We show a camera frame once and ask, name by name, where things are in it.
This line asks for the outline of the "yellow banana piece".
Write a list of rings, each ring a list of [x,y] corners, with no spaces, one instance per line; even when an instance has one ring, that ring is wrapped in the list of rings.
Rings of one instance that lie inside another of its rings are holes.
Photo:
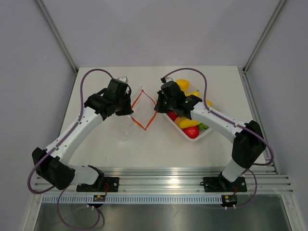
[[[198,126],[200,122],[195,120],[189,120],[188,118],[182,118],[181,121],[178,123],[180,129],[185,129],[189,127]]]

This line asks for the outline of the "clear zip bag orange zipper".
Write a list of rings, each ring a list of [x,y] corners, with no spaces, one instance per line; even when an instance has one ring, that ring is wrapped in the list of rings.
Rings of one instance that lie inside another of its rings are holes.
[[[131,109],[133,113],[120,117],[117,128],[119,140],[121,142],[143,140],[156,117],[155,106],[156,101],[143,87],[139,87],[131,97]]]

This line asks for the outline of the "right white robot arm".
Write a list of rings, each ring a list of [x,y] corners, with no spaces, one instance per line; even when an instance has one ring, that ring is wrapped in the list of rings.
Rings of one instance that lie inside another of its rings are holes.
[[[164,114],[174,112],[181,118],[205,124],[232,143],[231,161],[216,177],[215,190],[230,191],[236,180],[255,163],[266,148],[260,125],[256,121],[244,123],[228,117],[207,106],[201,98],[195,95],[186,96],[175,81],[161,86],[154,109]]]

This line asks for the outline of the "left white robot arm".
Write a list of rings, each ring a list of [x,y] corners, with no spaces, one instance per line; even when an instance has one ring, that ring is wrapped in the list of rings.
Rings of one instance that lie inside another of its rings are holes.
[[[94,166],[74,166],[69,161],[85,138],[106,118],[132,114],[131,88],[111,79],[108,87],[84,102],[81,114],[53,143],[32,153],[36,173],[58,190],[77,184],[79,192],[97,192],[104,186],[104,173]]]

